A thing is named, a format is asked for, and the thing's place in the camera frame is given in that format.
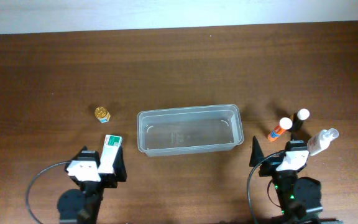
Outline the white spray bottle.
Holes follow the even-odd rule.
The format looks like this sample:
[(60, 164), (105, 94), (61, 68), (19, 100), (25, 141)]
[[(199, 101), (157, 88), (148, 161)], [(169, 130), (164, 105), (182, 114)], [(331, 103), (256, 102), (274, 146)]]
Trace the white spray bottle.
[(317, 135), (309, 139), (307, 150), (311, 156), (315, 156), (327, 149), (330, 143), (339, 137), (339, 132), (335, 128), (323, 129)]

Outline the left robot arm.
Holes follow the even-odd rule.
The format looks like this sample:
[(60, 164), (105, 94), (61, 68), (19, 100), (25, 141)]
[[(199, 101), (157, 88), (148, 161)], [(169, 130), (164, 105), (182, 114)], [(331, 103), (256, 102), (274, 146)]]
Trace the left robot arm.
[(57, 210), (60, 214), (60, 224), (95, 224), (97, 222), (104, 190), (115, 189), (119, 182), (127, 180), (122, 147), (119, 147), (114, 156), (112, 168), (113, 173), (101, 174), (99, 182), (71, 178), (79, 188), (67, 190), (58, 199)]

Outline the orange tube white cap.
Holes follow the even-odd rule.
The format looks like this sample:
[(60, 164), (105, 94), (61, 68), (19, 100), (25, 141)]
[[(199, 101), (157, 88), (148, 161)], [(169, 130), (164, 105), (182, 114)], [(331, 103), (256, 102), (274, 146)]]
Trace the orange tube white cap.
[(290, 118), (282, 118), (279, 124), (268, 134), (267, 139), (271, 142), (275, 141), (285, 131), (293, 126), (293, 122)]

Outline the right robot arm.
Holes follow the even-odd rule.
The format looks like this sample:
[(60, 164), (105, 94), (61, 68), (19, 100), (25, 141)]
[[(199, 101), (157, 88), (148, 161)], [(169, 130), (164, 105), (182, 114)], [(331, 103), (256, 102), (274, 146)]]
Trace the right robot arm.
[(256, 137), (252, 138), (252, 153), (247, 178), (247, 203), (254, 223), (257, 218), (252, 209), (250, 182), (257, 170), (260, 177), (270, 177), (278, 197), (281, 215), (274, 223), (320, 223), (321, 182), (310, 177), (298, 177), (306, 167), (310, 152), (302, 140), (292, 139), (285, 148), (265, 156)]

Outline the dark bottle white cap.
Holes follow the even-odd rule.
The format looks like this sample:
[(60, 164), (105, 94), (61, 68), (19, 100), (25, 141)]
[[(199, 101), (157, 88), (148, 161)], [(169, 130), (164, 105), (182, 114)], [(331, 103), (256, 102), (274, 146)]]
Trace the dark bottle white cap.
[(292, 127), (288, 130), (291, 133), (297, 132), (303, 125), (306, 119), (310, 116), (310, 112), (306, 108), (300, 109), (297, 113), (291, 116)]

